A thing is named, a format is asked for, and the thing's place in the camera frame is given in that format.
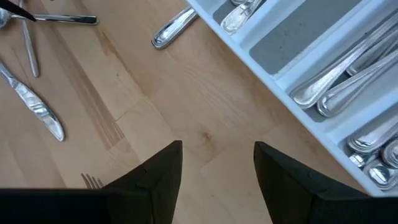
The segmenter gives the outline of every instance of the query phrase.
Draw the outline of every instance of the silverware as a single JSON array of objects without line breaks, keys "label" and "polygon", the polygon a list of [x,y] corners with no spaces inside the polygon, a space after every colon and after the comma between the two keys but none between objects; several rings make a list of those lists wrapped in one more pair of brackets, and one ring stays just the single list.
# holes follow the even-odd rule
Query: silverware
[{"label": "silverware", "polygon": [[84,175],[81,174],[81,177],[85,181],[85,184],[88,189],[101,189],[104,187],[102,184],[102,181],[100,179],[95,179],[93,176],[90,176],[88,174]]},{"label": "silverware", "polygon": [[362,169],[366,164],[369,164],[373,160],[379,157],[380,150],[376,150],[371,154],[359,154],[354,153],[352,154],[349,159],[360,169]]},{"label": "silverware", "polygon": [[305,81],[294,89],[290,97],[301,107],[308,109],[313,106],[332,86],[337,78],[365,51],[377,44],[380,38],[398,22],[398,12],[391,16],[385,23],[378,27],[371,35],[351,49],[347,54],[339,58],[335,63]]},{"label": "silverware", "polygon": [[29,88],[21,83],[11,72],[0,62],[0,75],[18,93],[25,105],[33,111],[36,117],[41,120],[51,133],[63,141],[65,135],[57,117],[52,110]]},{"label": "silverware", "polygon": [[[32,14],[38,21],[67,22],[86,25],[97,25],[99,20],[96,16],[72,16],[72,15],[51,15],[51,14]],[[0,8],[0,28],[4,27],[12,18],[25,19],[25,17],[12,14]]]},{"label": "silverware", "polygon": [[360,154],[372,153],[398,133],[398,106],[389,109],[347,138],[347,145]]},{"label": "silverware", "polygon": [[157,49],[164,49],[173,42],[195,19],[198,14],[188,6],[173,19],[156,31],[152,44]]},{"label": "silverware", "polygon": [[328,90],[318,101],[318,112],[331,118],[341,113],[374,80],[398,62],[398,50]]},{"label": "silverware", "polygon": [[367,50],[357,61],[355,61],[351,66],[347,68],[347,73],[351,76],[363,71],[380,59],[383,59],[394,51],[398,46],[397,39],[397,28],[391,32],[387,37],[382,38],[382,40]]},{"label": "silverware", "polygon": [[235,6],[239,6],[240,4],[244,3],[247,0],[231,0],[232,4]]},{"label": "silverware", "polygon": [[386,167],[380,159],[370,162],[363,172],[381,189],[390,190],[398,183],[398,170]]},{"label": "silverware", "polygon": [[398,169],[398,139],[392,141],[382,150],[381,158],[391,168]]},{"label": "silverware", "polygon": [[[23,3],[24,3],[24,0],[18,0],[19,7],[23,8]],[[29,29],[27,28],[26,20],[21,19],[21,24],[22,24],[22,31],[24,33],[24,38],[25,38],[25,46],[26,46],[26,50],[27,50],[27,56],[29,58],[30,70],[32,71],[32,74],[34,77],[38,77],[39,76],[39,67],[37,66],[36,55],[35,55],[35,52],[33,49],[32,40],[30,39]]]},{"label": "silverware", "polygon": [[221,27],[227,34],[234,34],[253,15],[261,2],[262,0],[244,1],[221,21]]}]

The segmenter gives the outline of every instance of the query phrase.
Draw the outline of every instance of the fork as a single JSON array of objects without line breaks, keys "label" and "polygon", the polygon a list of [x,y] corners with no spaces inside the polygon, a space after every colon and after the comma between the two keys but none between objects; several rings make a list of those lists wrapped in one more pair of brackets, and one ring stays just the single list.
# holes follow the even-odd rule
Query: fork
[{"label": "fork", "polygon": [[98,178],[95,179],[93,176],[90,176],[88,174],[86,174],[86,175],[81,174],[81,177],[85,181],[85,184],[88,189],[100,189],[100,188],[104,187],[104,185],[102,184],[102,181],[99,180]]}]

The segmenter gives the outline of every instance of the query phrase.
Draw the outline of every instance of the drawer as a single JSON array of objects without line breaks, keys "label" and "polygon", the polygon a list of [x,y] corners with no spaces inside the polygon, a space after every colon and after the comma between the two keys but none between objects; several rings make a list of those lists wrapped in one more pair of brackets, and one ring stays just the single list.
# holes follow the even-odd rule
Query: drawer
[{"label": "drawer", "polygon": [[267,0],[233,35],[220,22],[229,0],[187,0],[225,44],[252,70],[325,149],[374,196],[383,192],[348,158],[345,139],[398,103],[398,66],[372,83],[334,118],[302,110],[290,98],[398,8],[395,0]]}]

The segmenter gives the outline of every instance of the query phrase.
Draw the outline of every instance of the wood grain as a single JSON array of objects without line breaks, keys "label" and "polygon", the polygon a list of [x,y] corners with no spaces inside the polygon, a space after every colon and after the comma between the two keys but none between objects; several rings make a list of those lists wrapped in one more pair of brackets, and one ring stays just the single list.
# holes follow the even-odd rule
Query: wood grain
[{"label": "wood grain", "polygon": [[174,223],[271,223],[252,161],[258,140],[361,189],[203,21],[165,50],[151,46],[185,5],[30,1],[34,12],[95,14],[101,23],[29,23],[40,78],[30,74],[20,24],[0,32],[1,59],[67,134],[57,142],[0,81],[0,187],[83,188],[80,173],[108,183],[182,139]]}]

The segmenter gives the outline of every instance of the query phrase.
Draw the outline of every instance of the wooden countertop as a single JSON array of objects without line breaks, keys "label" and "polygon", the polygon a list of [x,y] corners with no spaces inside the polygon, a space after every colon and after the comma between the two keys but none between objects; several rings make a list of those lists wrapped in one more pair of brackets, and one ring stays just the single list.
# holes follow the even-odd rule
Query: wooden countertop
[{"label": "wooden countertop", "polygon": [[67,135],[58,142],[0,81],[1,187],[82,188],[80,173],[109,183],[181,139],[175,223],[271,223],[254,141],[359,188],[203,21],[167,49],[153,48],[153,33],[183,0],[30,3],[32,12],[94,14],[101,22],[29,23],[40,78],[30,74],[20,23],[0,31],[0,57],[56,112]]}]

